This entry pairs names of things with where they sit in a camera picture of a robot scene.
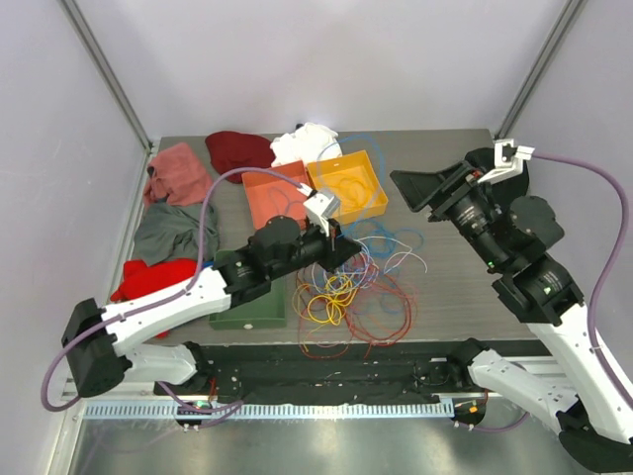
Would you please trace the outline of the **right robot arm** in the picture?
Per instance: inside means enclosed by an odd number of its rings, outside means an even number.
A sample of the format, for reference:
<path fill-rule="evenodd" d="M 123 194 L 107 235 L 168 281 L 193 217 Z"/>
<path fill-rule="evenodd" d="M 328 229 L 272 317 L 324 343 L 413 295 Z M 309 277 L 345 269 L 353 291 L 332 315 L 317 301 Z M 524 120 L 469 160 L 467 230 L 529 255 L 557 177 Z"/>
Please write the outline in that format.
<path fill-rule="evenodd" d="M 555 433 L 584 468 L 632 469 L 632 409 L 600 360 L 608 355 L 588 325 L 588 306 L 569 271 L 548 253 L 564 236 L 548 202 L 524 179 L 484 182 L 463 160 L 435 173 L 390 174 L 409 209 L 427 208 L 431 222 L 450 222 L 497 276 L 500 302 L 545 345 L 570 388 L 548 384 L 469 338 L 449 354 L 446 376 L 460 391 L 497 392 Z"/>

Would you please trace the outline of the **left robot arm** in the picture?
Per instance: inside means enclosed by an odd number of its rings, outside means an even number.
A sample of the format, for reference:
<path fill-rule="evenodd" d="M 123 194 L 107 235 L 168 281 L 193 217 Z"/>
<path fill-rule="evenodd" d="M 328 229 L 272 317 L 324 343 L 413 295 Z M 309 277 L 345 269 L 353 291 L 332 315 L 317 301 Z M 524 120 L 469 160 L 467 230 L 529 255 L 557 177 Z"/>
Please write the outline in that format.
<path fill-rule="evenodd" d="M 269 293 L 275 280 L 313 264 L 332 272 L 360 250 L 336 220 L 323 231 L 278 216 L 247 245 L 217 257 L 192 278 L 119 304 L 80 302 L 62 337 L 79 397 L 101 396 L 122 382 L 162 382 L 184 394 L 203 393 L 214 371 L 201 347 L 155 345 L 151 338 L 252 302 Z"/>

